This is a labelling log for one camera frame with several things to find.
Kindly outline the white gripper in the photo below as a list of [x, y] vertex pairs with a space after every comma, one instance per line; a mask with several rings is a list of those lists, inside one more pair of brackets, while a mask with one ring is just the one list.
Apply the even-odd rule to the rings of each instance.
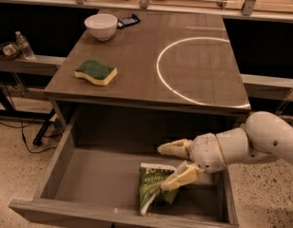
[[195, 163], [183, 161], [176, 170], [161, 182], [163, 191], [176, 190], [207, 174], [220, 172], [225, 168], [225, 160], [216, 136], [212, 133], [197, 136], [193, 141], [180, 139], [161, 144], [157, 151], [161, 155], [175, 156], [183, 159], [189, 157]]

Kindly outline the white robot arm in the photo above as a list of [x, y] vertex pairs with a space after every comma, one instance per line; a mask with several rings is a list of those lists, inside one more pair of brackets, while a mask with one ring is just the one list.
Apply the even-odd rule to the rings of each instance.
[[255, 112], [238, 128], [168, 142], [157, 151], [185, 160], [161, 183], [162, 190], [172, 191], [196, 181], [202, 173], [219, 172], [233, 163], [283, 159], [293, 165], [293, 127], [272, 113]]

